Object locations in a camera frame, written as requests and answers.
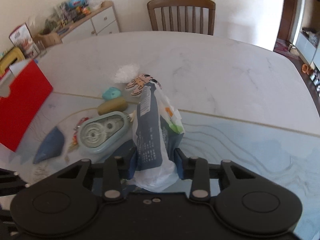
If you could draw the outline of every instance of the red box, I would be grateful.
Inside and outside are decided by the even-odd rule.
[[[6,78],[10,88],[9,96],[0,97],[0,143],[15,151],[53,88],[34,60],[21,61],[9,68],[0,80],[5,86]]]

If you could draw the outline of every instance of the white cabinet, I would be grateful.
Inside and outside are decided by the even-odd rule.
[[[113,3],[105,2],[104,6],[71,25],[70,30],[61,35],[62,43],[79,41],[96,35],[119,33]]]
[[[98,36],[113,34],[113,33],[119,33],[118,24],[116,21],[112,22],[110,25],[105,27],[101,32],[98,33]]]
[[[302,34],[299,33],[297,43],[297,49],[301,52],[304,58],[309,64],[311,64],[313,56],[316,52],[316,47]]]
[[[320,68],[320,46],[318,46],[312,61],[317,66],[317,68]]]
[[[87,20],[78,27],[74,28],[70,33],[64,36],[61,40],[62,43],[69,43],[95,36],[96,33],[92,26],[91,20]]]
[[[108,9],[100,12],[96,16],[91,18],[96,32],[99,33],[103,28],[107,27],[110,23],[116,20],[116,16],[113,13],[113,8],[109,7]]]

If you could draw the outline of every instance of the yellow stool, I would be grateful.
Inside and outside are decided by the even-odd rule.
[[[25,57],[18,47],[11,49],[4,57],[0,60],[0,78],[4,75],[5,70],[12,64],[24,60]]]

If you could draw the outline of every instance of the rug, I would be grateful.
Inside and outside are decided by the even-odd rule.
[[[299,56],[296,56],[289,51],[289,46],[287,42],[281,39],[276,40],[275,48],[273,49],[274,52],[279,53],[285,57],[290,57],[293,59],[299,59]]]

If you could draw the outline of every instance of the chair backrest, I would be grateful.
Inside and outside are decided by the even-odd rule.
[[[185,9],[185,31],[188,32],[188,6],[192,7],[192,32],[196,32],[196,7],[200,7],[200,33],[203,34],[203,8],[209,9],[208,34],[213,35],[216,4],[211,0],[152,0],[147,7],[153,31],[158,31],[155,8],[161,8],[162,28],[166,31],[164,7],[169,7],[170,31],[173,32],[172,6],[177,7],[178,32],[181,32],[180,6]]]

